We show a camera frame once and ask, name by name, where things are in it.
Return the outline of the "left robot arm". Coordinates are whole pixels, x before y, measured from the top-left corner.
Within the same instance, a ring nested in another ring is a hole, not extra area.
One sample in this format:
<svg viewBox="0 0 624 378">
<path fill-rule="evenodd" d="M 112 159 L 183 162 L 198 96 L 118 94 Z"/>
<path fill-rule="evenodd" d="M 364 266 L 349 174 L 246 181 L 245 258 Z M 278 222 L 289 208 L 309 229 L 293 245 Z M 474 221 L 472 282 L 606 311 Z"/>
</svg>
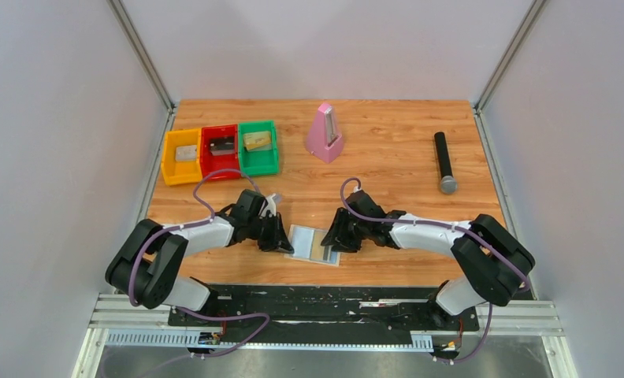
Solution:
<svg viewBox="0 0 624 378">
<path fill-rule="evenodd" d="M 109 263 L 106 282 L 131 295 L 138 306 L 183 307 L 198 324 L 212 324 L 220 306 L 211 298 L 207 285 L 180 276 L 182 261 L 189 255 L 246 239 L 256 241 L 261 251 L 293 254 L 277 212 L 280 200 L 279 194 L 265 196 L 246 189 L 237 202 L 215 213 L 211 220 L 168 226 L 142 220 Z"/>
</svg>

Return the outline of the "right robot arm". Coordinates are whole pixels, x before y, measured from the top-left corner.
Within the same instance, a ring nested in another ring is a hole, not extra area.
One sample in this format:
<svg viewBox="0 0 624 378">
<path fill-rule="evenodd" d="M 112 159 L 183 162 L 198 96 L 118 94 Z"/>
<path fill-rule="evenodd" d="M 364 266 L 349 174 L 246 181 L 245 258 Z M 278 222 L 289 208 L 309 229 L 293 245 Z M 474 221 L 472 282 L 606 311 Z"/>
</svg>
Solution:
<svg viewBox="0 0 624 378">
<path fill-rule="evenodd" d="M 529 286 L 533 255 L 494 217 L 450 222 L 417 217 L 402 210 L 385 212 L 365 191 L 344 200 L 322 246 L 356 253 L 364 240 L 395 250 L 426 250 L 454 258 L 462 276 L 442 283 L 429 299 L 428 318 L 449 328 L 459 314 L 487 302 L 506 306 Z"/>
</svg>

